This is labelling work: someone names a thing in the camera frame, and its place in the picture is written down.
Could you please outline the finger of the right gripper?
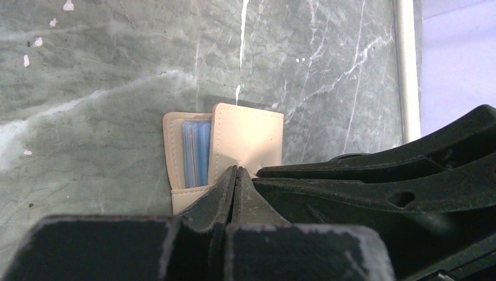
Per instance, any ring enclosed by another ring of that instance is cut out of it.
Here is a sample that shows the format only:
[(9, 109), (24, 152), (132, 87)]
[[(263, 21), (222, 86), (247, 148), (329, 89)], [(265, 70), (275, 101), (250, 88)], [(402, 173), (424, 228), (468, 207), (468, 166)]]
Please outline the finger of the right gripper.
[(378, 153), (265, 167), (259, 178), (405, 181), (447, 172), (495, 153), (495, 108), (480, 105), (438, 131)]
[(495, 154), (447, 167), (365, 159), (272, 167), (253, 183), (290, 222), (374, 230), (398, 280), (495, 279)]

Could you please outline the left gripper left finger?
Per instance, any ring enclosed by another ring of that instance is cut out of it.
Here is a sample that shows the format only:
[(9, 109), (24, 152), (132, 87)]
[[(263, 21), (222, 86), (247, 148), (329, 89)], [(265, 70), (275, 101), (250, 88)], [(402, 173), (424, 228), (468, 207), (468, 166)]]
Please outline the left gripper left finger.
[(3, 280), (222, 280), (237, 167), (174, 216), (50, 215), (22, 239)]

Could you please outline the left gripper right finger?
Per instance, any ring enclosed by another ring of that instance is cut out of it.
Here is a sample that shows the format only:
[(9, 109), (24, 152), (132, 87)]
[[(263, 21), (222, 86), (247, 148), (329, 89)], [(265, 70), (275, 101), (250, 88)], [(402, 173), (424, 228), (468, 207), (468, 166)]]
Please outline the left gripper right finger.
[(394, 280), (384, 242), (360, 225), (291, 224), (238, 168), (224, 280)]

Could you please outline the tan leather card holder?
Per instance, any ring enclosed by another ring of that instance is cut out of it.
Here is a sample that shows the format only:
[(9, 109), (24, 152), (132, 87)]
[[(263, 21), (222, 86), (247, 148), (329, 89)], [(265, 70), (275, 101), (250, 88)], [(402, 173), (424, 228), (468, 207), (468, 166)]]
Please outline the tan leather card holder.
[[(207, 182), (187, 187), (184, 133), (186, 122), (209, 121)], [(244, 167), (251, 178), (263, 167), (279, 166), (283, 150), (284, 114), (218, 103), (210, 114), (169, 112), (163, 116), (167, 174), (173, 214), (207, 193), (230, 166)]]

